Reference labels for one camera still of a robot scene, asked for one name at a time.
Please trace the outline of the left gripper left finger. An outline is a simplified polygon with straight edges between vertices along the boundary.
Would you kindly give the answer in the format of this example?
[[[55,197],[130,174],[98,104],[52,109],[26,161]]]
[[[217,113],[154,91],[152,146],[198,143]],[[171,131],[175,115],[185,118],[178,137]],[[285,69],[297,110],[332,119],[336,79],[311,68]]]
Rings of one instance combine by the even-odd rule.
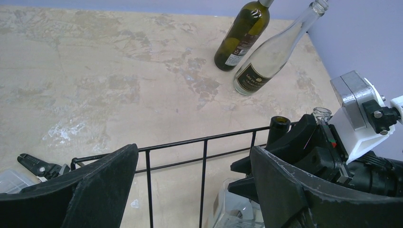
[[[3,228],[118,228],[138,162],[129,144],[16,194],[1,194]]]

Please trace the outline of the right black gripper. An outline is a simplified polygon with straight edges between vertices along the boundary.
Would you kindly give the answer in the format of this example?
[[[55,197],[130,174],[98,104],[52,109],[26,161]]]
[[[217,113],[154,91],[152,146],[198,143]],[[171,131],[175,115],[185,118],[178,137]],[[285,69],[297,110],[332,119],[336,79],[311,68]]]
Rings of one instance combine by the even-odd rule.
[[[253,146],[249,155],[231,164],[243,179],[228,184],[230,193],[256,203],[305,203],[304,190],[296,180],[275,174],[274,162],[282,161],[334,185],[347,187],[350,172],[346,152],[332,124],[305,114],[295,124],[282,116],[271,118],[266,146]]]

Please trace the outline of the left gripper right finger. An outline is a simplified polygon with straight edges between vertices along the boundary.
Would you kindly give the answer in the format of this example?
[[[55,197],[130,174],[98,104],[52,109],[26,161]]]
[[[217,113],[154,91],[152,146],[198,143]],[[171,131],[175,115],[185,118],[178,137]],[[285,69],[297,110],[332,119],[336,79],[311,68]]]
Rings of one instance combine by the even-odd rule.
[[[255,146],[252,174],[268,228],[400,228],[403,199],[330,183]]]

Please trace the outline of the clear bottle black label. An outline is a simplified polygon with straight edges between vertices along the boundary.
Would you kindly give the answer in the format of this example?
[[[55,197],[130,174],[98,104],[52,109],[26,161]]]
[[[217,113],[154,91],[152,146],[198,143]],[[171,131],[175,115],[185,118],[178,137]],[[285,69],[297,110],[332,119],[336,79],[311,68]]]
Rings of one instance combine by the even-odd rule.
[[[331,110],[324,107],[315,107],[313,109],[312,115],[315,117],[316,122],[319,124],[321,122],[328,122],[332,117]]]

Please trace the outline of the green bottle white label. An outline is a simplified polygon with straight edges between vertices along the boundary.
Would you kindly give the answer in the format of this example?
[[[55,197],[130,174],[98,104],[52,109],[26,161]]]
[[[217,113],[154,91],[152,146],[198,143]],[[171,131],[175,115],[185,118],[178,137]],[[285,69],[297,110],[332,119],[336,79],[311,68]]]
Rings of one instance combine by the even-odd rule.
[[[290,128],[291,121],[283,116],[273,116],[270,120],[266,147],[284,136]]]

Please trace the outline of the clear bottle black cap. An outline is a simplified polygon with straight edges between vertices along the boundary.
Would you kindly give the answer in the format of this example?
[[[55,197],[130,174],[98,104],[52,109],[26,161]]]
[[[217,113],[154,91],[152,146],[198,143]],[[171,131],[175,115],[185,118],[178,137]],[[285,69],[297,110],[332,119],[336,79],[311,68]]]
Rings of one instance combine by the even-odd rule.
[[[205,227],[206,228],[263,228],[260,205],[246,197],[228,191],[228,178],[222,183]]]

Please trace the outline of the black wire wine rack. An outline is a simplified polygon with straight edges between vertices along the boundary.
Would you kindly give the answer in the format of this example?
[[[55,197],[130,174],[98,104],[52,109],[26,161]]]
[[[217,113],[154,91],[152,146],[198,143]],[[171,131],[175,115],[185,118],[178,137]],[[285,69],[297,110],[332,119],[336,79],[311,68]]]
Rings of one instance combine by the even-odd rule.
[[[252,145],[266,142],[268,125],[268,118],[81,123],[64,158],[69,162],[136,143],[139,158],[121,227],[199,228],[224,180],[238,177],[230,164],[247,156]]]

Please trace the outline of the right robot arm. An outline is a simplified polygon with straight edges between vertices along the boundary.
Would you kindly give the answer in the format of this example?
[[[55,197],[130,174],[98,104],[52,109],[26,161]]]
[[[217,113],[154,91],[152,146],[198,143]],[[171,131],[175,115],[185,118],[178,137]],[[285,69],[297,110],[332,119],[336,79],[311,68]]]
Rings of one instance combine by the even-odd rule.
[[[349,156],[334,125],[305,114],[296,124],[273,116],[269,126],[264,149],[281,160],[349,189],[402,197],[403,163],[378,157],[373,151],[347,162]]]

